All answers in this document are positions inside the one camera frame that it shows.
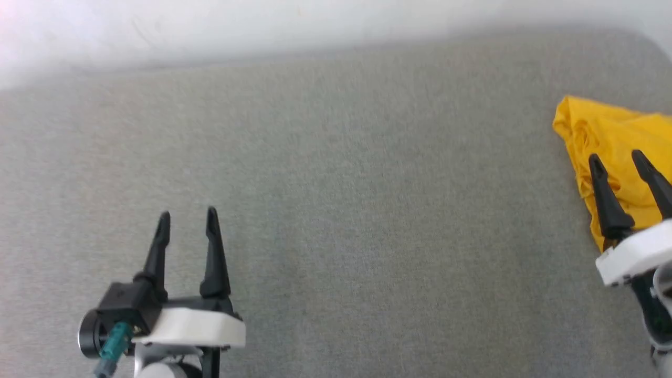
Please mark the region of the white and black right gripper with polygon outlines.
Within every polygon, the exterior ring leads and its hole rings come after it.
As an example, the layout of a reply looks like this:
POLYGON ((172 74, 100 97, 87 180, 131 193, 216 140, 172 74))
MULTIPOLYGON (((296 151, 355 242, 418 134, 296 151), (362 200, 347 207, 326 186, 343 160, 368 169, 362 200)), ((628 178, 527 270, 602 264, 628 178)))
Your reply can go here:
POLYGON ((631 156, 665 221, 632 235, 635 220, 617 200, 602 160, 598 154, 591 154, 591 182, 603 243, 617 245, 608 247, 595 265, 605 286, 631 287, 651 344, 657 350, 669 352, 672 351, 672 219, 668 218, 672 218, 672 183, 640 149, 634 149, 631 156))

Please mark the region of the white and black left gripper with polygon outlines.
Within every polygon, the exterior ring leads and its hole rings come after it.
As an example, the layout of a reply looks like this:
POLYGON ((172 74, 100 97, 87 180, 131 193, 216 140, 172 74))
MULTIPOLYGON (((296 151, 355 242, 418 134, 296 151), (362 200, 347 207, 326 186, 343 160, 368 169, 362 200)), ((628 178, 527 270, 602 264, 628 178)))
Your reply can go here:
MULTIPOLYGON (((162 212, 144 267, 133 281, 151 284, 159 303, 168 299, 165 256, 170 244, 171 216, 162 212)), ((223 237, 216 208, 209 206, 206 220, 208 254, 199 286, 204 299, 228 299, 231 294, 223 237)), ((229 349, 246 345, 246 325, 230 303, 220 309, 195 306, 164 307, 147 337, 133 338, 133 378, 225 378, 221 358, 229 349)))

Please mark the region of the yellow garment with dark stripes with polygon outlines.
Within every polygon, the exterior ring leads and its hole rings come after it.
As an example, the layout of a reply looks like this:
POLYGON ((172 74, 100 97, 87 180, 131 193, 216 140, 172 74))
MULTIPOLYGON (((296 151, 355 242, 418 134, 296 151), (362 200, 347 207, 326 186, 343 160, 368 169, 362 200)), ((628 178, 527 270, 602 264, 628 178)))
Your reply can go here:
POLYGON ((590 232, 602 249, 602 236, 589 158, 597 154, 608 182, 623 209, 632 216, 636 229, 662 221, 647 184, 640 178, 632 151, 641 150, 669 182, 672 182, 672 115, 645 114, 585 98, 566 96, 553 121, 575 172, 579 196, 591 216, 590 232))

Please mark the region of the grey fabric sofa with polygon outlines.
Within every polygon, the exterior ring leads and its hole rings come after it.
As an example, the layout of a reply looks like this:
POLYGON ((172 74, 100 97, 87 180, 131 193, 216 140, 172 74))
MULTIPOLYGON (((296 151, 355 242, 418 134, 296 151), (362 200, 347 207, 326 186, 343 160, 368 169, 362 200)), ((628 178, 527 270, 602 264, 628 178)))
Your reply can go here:
POLYGON ((0 91, 0 378, 87 378, 82 316, 142 268, 196 295, 217 208, 242 378, 652 378, 603 287, 566 95, 672 114, 624 31, 529 31, 0 91))

